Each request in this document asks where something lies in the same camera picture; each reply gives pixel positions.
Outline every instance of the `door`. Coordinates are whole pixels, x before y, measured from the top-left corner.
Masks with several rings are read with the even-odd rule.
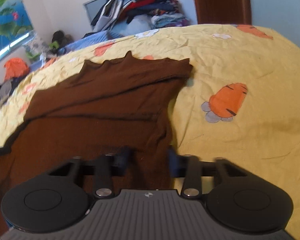
[[[198,24],[251,24],[250,0],[194,0]]]

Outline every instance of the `light blue wall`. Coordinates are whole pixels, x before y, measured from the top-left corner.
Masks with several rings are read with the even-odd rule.
[[[300,47],[300,0],[251,0],[252,24],[273,28]]]

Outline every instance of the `bed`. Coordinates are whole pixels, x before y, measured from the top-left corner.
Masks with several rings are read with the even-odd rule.
[[[294,211],[287,231],[300,239],[300,49],[249,25],[172,27],[71,52],[30,73],[0,111],[0,147],[23,122],[37,90],[78,73],[85,59],[190,58],[191,78],[170,102],[178,154],[221,156],[284,189]],[[175,181],[180,188],[180,181]]]

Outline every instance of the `orange bag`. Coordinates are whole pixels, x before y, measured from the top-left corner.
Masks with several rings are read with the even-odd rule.
[[[27,75],[30,72],[29,67],[23,61],[23,59],[14,57],[9,59],[5,64],[6,75],[4,77],[4,81],[7,81],[13,77],[21,77]]]

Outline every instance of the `gray ribbed plate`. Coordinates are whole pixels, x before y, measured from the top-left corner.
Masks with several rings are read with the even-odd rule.
[[[179,197],[175,190],[122,190],[99,200],[77,224],[48,234],[17,229],[1,240],[292,240],[285,231],[248,236],[217,224],[198,201]]]

